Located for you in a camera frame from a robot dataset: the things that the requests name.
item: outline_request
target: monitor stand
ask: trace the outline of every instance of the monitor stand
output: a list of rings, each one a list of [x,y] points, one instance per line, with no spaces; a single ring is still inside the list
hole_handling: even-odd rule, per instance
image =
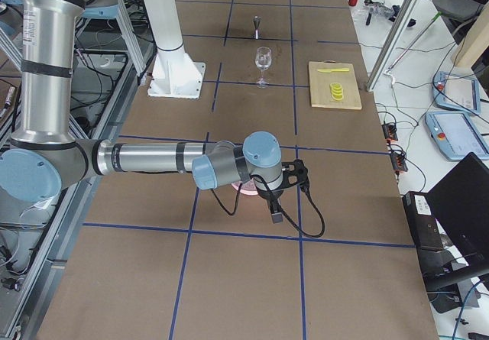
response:
[[[429,282],[431,280],[436,280],[441,275],[453,273],[456,270],[467,267],[467,265],[453,261],[453,255],[447,250],[433,252],[418,248],[417,251],[419,267],[421,268],[421,272],[423,273],[423,277],[425,278],[425,284],[427,286],[428,292],[449,292],[428,294],[429,300],[433,307],[435,307],[436,312],[445,313],[452,309],[460,307],[465,296],[473,285],[470,277],[467,279],[462,279],[456,284],[451,284],[438,289],[429,288]],[[471,294],[468,298],[467,303],[465,304],[465,307],[478,308],[478,298],[480,297],[481,295],[477,292]]]

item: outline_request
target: label on robot arm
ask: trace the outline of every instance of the label on robot arm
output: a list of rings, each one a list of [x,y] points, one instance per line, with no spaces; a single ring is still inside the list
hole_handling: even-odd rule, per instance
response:
[[[29,10],[24,10],[24,36],[22,40],[24,46],[36,45],[37,18],[36,13]]]
[[[416,202],[416,210],[418,211],[418,214],[431,215],[431,209],[429,208],[425,196],[415,195],[414,201]]]

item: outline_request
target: cutting board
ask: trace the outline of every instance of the cutting board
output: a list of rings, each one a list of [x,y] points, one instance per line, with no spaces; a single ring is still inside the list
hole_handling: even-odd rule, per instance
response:
[[[318,69],[349,68],[348,72],[320,73]],[[340,83],[343,87],[343,99],[334,100],[331,97],[329,85]],[[311,106],[322,108],[361,109],[360,93],[353,65],[350,63],[321,63],[309,62],[309,85]]]

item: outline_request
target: white table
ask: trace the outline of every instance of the white table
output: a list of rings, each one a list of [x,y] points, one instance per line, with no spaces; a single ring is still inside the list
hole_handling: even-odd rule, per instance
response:
[[[402,5],[403,0],[382,0],[385,5]],[[356,7],[351,8],[351,15],[355,23],[358,40],[361,43],[362,53],[367,71],[372,71],[376,59],[381,51],[380,48],[387,38],[389,30],[392,28],[392,22],[380,16],[374,16],[371,19],[369,26],[365,25],[368,11],[363,5],[364,0],[358,0]],[[436,9],[430,0],[421,0],[413,12],[413,18],[417,23],[412,28],[407,28],[398,47],[407,47],[413,38],[429,23],[435,16]],[[393,75],[396,82],[402,82],[410,86],[418,86],[424,83],[430,83],[436,70],[439,68],[443,58],[450,52],[442,63],[440,70],[449,72],[452,70],[453,62],[450,59],[451,54],[455,51],[456,46],[452,46],[453,38],[445,26],[445,23],[439,19],[430,29],[421,37],[415,44],[415,49],[431,50],[444,47],[440,50],[423,53],[419,51],[409,51],[408,54],[397,64],[393,70]],[[402,52],[397,49],[393,52],[388,64],[391,64]],[[453,68],[452,73],[460,75],[469,75],[473,72],[470,69]],[[391,79],[388,76],[382,76],[374,88],[375,100],[379,112],[387,111],[395,116],[397,125],[398,144],[404,149],[407,148],[407,158],[415,163],[426,175],[426,185],[423,191],[429,191],[436,185],[455,165],[456,162],[448,161],[439,151],[435,142],[431,139],[429,131],[424,123],[423,115],[429,109],[439,109],[432,105],[432,87],[431,85],[421,86],[416,89],[411,89],[400,84],[391,85]],[[487,96],[481,89],[481,97]],[[481,116],[489,119],[489,104],[482,103]],[[413,127],[405,121],[414,123],[414,120],[404,115],[407,113],[412,118],[419,120],[419,126],[414,130]],[[381,122],[393,121],[392,116],[379,114]],[[489,132],[489,125],[484,123],[479,118],[472,118],[478,130],[481,133]],[[400,175],[399,191],[401,194],[407,191],[421,190],[424,184],[423,175],[411,164],[408,164],[409,171]],[[455,257],[460,256],[455,248],[450,251]],[[485,287],[480,285],[478,290],[486,293]],[[480,309],[466,309],[462,318],[469,322],[468,325],[459,325],[457,336],[468,338],[468,332],[479,332],[489,335],[489,297],[482,296],[479,300]],[[458,317],[459,309],[453,309],[442,315],[432,309],[436,321],[436,325],[440,335],[452,335],[455,325],[455,318]]]

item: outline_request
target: computer monitor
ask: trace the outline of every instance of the computer monitor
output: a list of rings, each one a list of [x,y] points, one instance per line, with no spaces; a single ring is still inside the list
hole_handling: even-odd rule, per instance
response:
[[[465,256],[467,267],[426,280],[427,290],[471,277],[489,280],[489,168],[468,154],[426,195],[447,236]]]

